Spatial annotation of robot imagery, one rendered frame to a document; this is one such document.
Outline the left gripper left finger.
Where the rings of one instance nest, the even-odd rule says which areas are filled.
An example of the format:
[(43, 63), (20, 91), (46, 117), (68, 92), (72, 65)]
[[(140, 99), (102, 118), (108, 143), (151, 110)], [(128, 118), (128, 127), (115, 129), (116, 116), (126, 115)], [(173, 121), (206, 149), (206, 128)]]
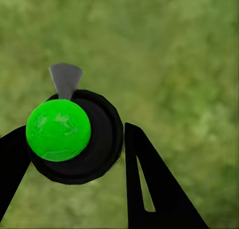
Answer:
[(25, 131), (22, 126), (0, 138), (0, 221), (31, 163)]

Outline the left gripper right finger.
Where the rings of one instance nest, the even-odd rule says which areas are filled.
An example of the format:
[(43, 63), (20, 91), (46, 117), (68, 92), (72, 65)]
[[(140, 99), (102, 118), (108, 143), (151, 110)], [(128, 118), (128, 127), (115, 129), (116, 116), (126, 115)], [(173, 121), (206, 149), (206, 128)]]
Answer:
[[(128, 229), (208, 229), (145, 133), (127, 122), (124, 130)], [(155, 212), (144, 209), (138, 157)]]

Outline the pesticide atomizer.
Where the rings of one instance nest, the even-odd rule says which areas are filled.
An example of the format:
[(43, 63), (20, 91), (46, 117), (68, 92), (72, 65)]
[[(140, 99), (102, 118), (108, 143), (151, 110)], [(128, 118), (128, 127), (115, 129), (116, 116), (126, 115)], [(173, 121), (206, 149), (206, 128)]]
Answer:
[(26, 123), (26, 147), (37, 171), (53, 182), (86, 184), (104, 176), (120, 160), (124, 128), (104, 96), (77, 90), (83, 69), (50, 68), (57, 94), (38, 106)]

